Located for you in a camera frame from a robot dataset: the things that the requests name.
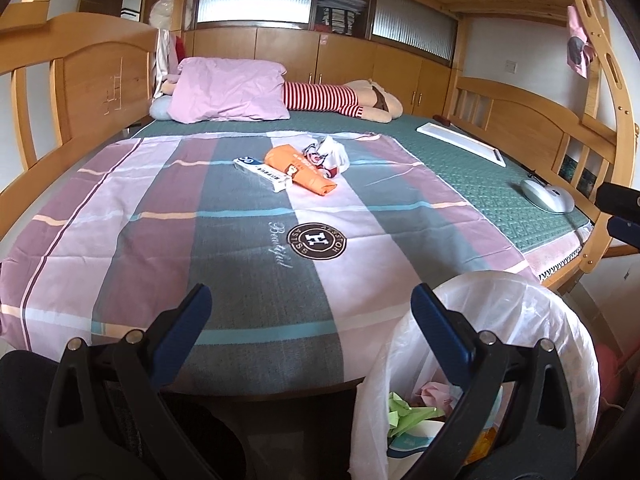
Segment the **orange snack bag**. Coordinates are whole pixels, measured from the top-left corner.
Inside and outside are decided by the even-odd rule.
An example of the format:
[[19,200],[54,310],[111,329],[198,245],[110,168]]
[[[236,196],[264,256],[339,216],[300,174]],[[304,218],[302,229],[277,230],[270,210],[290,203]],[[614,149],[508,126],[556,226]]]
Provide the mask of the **orange snack bag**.
[[336,188],[336,183],[326,178],[302,152],[290,144],[272,148],[265,156],[265,163],[289,176],[292,181],[319,196],[326,196]]

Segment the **white trash bin with bag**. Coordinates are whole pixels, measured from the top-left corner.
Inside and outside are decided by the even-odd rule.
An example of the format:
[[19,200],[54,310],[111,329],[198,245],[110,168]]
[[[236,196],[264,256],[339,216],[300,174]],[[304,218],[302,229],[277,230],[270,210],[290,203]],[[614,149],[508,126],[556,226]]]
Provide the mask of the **white trash bin with bag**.
[[[575,477],[600,399],[598,360],[586,326],[554,292],[516,274],[471,272],[430,288],[475,330],[473,377],[407,477]],[[357,391],[349,463],[354,478],[388,478],[388,395],[408,398],[435,378],[452,385],[410,306]],[[490,427],[497,429],[490,452],[465,465]]]

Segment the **green leaf scrap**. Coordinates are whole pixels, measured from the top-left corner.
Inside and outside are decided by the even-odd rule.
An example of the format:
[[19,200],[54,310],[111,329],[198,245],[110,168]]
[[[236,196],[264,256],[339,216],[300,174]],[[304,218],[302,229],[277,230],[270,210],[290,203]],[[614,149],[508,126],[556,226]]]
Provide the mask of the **green leaf scrap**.
[[387,402],[387,437],[389,439],[405,434],[424,420],[445,415],[441,408],[434,408],[434,406],[411,406],[396,392],[391,392],[388,395]]

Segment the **white massager device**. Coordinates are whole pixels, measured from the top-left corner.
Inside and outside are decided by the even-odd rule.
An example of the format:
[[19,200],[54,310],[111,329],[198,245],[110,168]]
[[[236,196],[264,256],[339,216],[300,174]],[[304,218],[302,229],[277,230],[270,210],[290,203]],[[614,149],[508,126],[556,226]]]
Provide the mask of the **white massager device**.
[[520,182],[525,197],[538,208],[554,214],[569,214],[575,209],[573,196],[564,188],[550,184],[542,184],[528,178]]

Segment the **pink cloth on ladder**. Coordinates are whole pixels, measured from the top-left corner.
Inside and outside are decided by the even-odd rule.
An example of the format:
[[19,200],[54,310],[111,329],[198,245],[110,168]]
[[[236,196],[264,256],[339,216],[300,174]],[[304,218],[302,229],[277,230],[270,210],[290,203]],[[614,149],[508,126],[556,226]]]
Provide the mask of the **pink cloth on ladder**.
[[567,7],[567,64],[582,78],[587,78],[590,64],[596,59],[596,51],[590,44],[576,6]]

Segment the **yellow snack wrapper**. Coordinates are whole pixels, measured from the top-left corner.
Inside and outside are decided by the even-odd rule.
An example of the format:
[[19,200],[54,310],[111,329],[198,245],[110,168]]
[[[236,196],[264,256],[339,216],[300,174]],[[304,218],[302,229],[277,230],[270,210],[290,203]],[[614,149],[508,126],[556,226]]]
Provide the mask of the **yellow snack wrapper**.
[[494,445],[496,437],[497,429],[495,427],[484,429],[477,438],[471,452],[469,452],[469,455],[465,460],[465,465],[475,463],[478,460],[485,458],[490,452],[491,447]]

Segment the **pink plastic bag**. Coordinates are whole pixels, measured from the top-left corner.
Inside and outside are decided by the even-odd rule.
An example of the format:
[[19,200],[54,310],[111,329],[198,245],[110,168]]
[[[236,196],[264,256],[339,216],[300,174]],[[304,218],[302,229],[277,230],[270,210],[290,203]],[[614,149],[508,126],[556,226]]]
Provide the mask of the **pink plastic bag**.
[[456,407],[462,394],[460,387],[442,382],[427,382],[419,392],[420,399],[427,408],[438,408],[446,415]]

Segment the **striped plush doll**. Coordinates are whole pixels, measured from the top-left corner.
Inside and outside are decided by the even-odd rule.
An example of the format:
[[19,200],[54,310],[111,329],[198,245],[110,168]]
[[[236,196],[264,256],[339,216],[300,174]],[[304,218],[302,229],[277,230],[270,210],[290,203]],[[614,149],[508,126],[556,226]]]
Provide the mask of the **striped plush doll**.
[[396,96],[372,80],[354,80],[347,84],[285,81],[282,98],[289,110],[330,112],[379,124],[388,124],[404,112]]

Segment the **white flat tray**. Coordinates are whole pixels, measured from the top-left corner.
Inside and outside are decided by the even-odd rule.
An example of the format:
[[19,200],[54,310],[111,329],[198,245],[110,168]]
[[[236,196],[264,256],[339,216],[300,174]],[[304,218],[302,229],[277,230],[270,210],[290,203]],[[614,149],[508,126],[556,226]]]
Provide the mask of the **white flat tray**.
[[436,125],[432,122],[420,125],[416,128],[416,131],[424,134],[424,136],[430,136],[433,139],[453,145],[456,148],[461,148],[497,166],[506,166],[506,162],[499,150],[489,144],[472,138],[472,136],[467,136],[465,133],[457,132],[456,130]]

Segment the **light blue pillow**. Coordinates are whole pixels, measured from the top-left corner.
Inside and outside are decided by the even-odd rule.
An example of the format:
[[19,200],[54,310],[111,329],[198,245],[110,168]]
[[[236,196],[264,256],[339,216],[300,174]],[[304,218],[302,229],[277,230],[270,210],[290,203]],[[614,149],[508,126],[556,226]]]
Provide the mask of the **light blue pillow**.
[[164,94],[163,96],[159,96],[155,99],[149,110],[149,115],[159,122],[166,122],[166,120],[171,120],[171,116],[168,112],[171,103],[171,96]]

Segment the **green woven bed mat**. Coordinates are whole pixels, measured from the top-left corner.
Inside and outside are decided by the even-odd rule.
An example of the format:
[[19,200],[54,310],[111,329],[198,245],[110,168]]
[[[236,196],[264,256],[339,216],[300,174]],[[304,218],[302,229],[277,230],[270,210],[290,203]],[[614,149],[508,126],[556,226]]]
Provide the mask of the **green woven bed mat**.
[[365,122],[333,113],[293,112],[276,122],[180,122],[153,120],[135,136],[188,136],[208,132],[305,131],[313,133],[379,133],[397,140],[442,180],[451,185],[487,217],[521,252],[530,252],[567,235],[578,247],[585,245],[592,230],[588,217],[576,209],[552,214],[529,203],[520,188],[528,171],[508,158],[500,167],[462,148],[426,136],[416,128],[425,118],[404,115],[389,124]]

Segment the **white paper cup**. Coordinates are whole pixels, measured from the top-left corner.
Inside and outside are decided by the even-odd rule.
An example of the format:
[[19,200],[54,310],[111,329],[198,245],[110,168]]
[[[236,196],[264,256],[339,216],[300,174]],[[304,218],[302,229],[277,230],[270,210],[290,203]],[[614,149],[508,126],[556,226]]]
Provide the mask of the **white paper cup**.
[[401,479],[435,440],[443,426],[444,422],[427,419],[393,437],[386,453],[388,478]]

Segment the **pink pillow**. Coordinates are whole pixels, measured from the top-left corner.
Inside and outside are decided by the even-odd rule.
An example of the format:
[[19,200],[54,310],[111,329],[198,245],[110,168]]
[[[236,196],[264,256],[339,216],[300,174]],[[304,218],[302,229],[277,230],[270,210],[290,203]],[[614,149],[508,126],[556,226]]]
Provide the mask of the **pink pillow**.
[[239,58],[185,58],[168,105],[175,122],[271,122],[288,119],[285,68]]

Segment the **pink plaid bed sheet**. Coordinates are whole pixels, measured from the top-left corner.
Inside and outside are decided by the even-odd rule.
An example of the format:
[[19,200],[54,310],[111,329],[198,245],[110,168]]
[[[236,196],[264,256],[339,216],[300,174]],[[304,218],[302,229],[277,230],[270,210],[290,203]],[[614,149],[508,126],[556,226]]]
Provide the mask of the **pink plaid bed sheet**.
[[203,133],[104,148],[45,204],[1,263],[1,333],[58,359],[147,328],[196,284],[213,310],[179,390],[261,396],[369,373],[417,284],[532,273],[485,216],[388,136],[343,134],[325,196],[274,192],[243,156],[311,136]]

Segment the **white printed plastic bag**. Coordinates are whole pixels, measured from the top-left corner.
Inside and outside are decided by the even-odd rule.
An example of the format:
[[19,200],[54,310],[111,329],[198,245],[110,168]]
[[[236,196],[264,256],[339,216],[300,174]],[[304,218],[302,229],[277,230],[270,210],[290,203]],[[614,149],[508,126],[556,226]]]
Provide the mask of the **white printed plastic bag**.
[[314,140],[303,149],[303,155],[327,179],[344,174],[350,167],[346,148],[332,136]]

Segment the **white blue toothpaste box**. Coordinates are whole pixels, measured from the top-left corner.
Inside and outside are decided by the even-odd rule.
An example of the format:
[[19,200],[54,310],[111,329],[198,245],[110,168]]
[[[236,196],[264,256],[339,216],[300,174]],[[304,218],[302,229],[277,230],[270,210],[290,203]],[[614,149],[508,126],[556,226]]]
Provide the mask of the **white blue toothpaste box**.
[[237,170],[247,174],[260,185],[269,188],[273,193],[285,191],[292,184],[292,179],[289,176],[265,164],[262,160],[244,156],[237,157],[232,162]]

